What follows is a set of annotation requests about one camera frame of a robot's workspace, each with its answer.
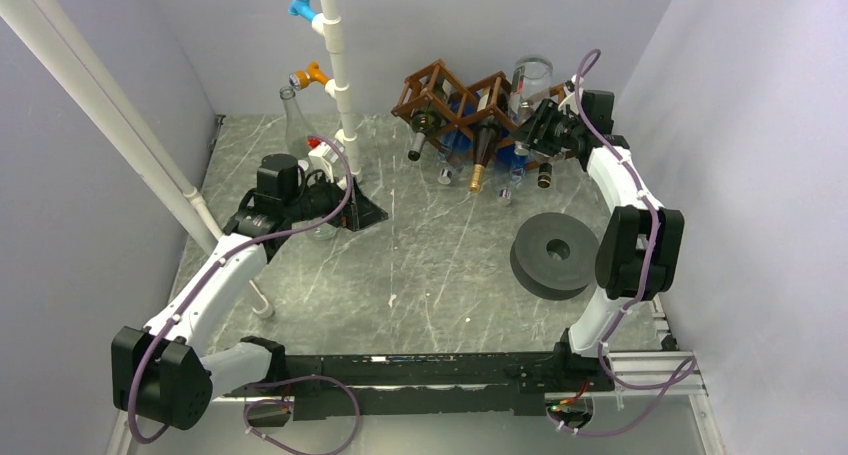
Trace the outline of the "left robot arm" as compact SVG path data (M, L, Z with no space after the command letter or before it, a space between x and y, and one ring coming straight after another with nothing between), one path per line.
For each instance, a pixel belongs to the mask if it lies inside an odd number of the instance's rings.
M293 225L313 220L356 232L388 219L358 185L340 188L321 171L309 181L289 154L264 157L200 271L143 328L123 327L111 343L114 406L179 430L192 428L209 402L252 385L264 395L287 381L282 344L249 336L207 354L211 333L248 282L273 259Z

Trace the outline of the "clear bottle dark label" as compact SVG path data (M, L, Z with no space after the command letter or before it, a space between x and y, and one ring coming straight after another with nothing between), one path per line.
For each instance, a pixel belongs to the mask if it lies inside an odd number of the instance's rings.
M296 91L291 86L282 87L279 95L285 111L284 138L288 153L310 164L310 152L321 144L316 138L317 131L302 113L296 99Z

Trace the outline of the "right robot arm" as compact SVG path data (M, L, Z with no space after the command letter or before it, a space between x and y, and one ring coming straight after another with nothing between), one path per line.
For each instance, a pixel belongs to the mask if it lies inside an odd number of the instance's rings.
M664 207L647 188L626 139L612 133L613 103L613 93L596 90L562 102L544 99L515 133L536 154L576 159L610 211L595 258L598 287L567 331L572 352L550 366L553 381L564 390L588 379L584 357L607 353L612 333L630 308L670 289L685 227L682 212Z

